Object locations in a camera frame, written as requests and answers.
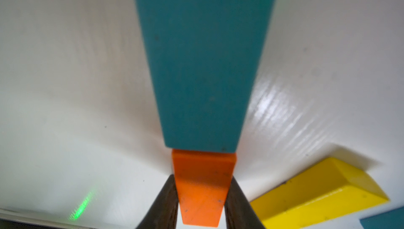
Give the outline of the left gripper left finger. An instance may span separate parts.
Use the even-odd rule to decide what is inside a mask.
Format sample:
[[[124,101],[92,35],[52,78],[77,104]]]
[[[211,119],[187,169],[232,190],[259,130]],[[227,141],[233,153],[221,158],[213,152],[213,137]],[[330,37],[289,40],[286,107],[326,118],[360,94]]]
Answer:
[[[176,229],[178,205],[175,178],[172,174],[136,229]]]

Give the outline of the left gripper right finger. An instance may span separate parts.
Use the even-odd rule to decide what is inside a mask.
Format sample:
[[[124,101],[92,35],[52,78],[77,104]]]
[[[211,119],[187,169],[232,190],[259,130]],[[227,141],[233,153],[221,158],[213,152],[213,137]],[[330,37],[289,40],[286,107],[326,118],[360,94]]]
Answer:
[[[265,229],[235,177],[231,180],[224,207],[227,229]]]

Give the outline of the teal long block diagonal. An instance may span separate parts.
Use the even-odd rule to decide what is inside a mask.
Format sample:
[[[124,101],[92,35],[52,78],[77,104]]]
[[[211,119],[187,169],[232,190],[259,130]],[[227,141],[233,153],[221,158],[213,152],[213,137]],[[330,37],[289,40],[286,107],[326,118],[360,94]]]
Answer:
[[[135,0],[167,147],[234,153],[275,0]]]

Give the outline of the orange rectangular block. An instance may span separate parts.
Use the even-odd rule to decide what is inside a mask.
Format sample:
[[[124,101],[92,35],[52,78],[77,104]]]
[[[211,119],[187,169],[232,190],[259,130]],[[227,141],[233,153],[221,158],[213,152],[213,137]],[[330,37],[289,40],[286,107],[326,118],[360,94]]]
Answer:
[[[237,155],[172,150],[171,158],[183,223],[218,227]]]

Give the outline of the yellow rectangular block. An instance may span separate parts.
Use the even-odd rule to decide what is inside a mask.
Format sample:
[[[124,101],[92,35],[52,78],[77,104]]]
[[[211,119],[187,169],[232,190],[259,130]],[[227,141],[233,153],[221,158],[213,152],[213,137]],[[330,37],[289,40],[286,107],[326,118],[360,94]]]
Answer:
[[[301,229],[389,202],[363,170],[327,158],[251,202],[267,229]]]

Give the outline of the teal long block upright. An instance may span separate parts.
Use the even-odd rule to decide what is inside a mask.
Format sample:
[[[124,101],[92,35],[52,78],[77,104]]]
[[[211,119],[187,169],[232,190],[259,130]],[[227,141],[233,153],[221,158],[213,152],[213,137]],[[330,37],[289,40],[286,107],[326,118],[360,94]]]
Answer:
[[[404,208],[360,219],[364,229],[404,229]]]

